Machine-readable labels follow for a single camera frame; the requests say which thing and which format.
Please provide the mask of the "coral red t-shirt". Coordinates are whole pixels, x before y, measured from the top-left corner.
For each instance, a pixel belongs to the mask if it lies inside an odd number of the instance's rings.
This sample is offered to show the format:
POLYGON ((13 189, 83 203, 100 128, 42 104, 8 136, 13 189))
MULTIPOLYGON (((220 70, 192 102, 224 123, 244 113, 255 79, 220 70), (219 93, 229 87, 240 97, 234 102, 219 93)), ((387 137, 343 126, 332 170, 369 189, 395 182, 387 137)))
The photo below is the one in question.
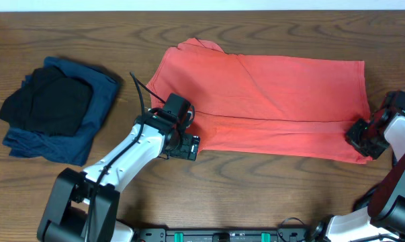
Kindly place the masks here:
POLYGON ((345 139, 370 116, 364 69, 360 60, 228 54, 190 38, 167 49, 148 88, 154 107, 172 93, 194 105, 189 130, 203 150, 364 164, 345 139))

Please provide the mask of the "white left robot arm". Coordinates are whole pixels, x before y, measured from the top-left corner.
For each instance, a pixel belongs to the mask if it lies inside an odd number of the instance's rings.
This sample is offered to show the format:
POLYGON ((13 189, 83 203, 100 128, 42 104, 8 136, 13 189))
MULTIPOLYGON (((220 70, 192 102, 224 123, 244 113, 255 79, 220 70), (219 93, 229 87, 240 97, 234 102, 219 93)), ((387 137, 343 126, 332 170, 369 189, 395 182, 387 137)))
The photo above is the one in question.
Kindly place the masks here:
POLYGON ((97 163, 55 180, 37 230, 39 241, 131 241, 134 229, 117 220, 120 195, 150 161, 161 155, 195 161, 200 138, 186 133, 193 114, 153 109, 97 163))

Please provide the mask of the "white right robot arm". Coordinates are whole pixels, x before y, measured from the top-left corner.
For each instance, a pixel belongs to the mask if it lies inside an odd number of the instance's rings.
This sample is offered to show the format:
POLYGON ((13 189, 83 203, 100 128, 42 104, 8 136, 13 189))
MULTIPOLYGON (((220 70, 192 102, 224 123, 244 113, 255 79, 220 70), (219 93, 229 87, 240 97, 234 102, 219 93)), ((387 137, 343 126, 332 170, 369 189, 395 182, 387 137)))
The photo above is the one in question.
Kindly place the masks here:
POLYGON ((315 241, 405 241, 405 91, 386 93, 379 110, 354 123, 346 140, 372 159, 391 148, 392 169, 356 201, 352 213, 320 223, 315 241))

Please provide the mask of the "folded black garment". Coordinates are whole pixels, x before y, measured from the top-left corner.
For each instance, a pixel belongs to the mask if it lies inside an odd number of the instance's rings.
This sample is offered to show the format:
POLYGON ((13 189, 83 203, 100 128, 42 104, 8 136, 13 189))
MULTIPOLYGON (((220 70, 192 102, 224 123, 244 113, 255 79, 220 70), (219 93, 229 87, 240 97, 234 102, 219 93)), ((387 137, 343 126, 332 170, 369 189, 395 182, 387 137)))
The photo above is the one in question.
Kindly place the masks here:
POLYGON ((82 123, 92 95, 86 82, 67 77, 56 67, 36 69, 30 80, 4 101, 0 119, 12 128, 72 136, 82 123))

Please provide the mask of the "folded navy blue garment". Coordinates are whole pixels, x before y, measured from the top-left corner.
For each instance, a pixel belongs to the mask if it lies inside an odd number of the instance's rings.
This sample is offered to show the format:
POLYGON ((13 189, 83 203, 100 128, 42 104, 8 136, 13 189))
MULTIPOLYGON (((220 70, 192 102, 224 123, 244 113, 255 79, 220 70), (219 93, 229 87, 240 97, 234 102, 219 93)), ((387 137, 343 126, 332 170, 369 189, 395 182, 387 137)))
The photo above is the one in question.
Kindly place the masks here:
POLYGON ((67 77, 86 82, 93 95, 77 132, 72 136, 48 136, 40 132, 9 126, 3 145, 10 155, 19 158, 43 157, 57 163, 82 166, 85 164, 93 138, 101 128, 119 89, 118 82, 105 72, 62 58, 49 56, 44 67, 56 67, 67 77))

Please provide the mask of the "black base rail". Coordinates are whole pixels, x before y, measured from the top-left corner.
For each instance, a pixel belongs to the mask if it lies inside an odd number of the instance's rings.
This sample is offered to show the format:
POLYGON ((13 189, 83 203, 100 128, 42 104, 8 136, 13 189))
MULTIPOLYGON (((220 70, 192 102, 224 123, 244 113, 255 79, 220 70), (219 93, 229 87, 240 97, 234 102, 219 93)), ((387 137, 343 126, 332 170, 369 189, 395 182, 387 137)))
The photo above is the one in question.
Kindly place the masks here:
POLYGON ((317 242, 329 241, 326 223, 315 228, 298 218, 287 218, 278 227, 170 229, 167 227, 136 228, 129 242, 317 242))

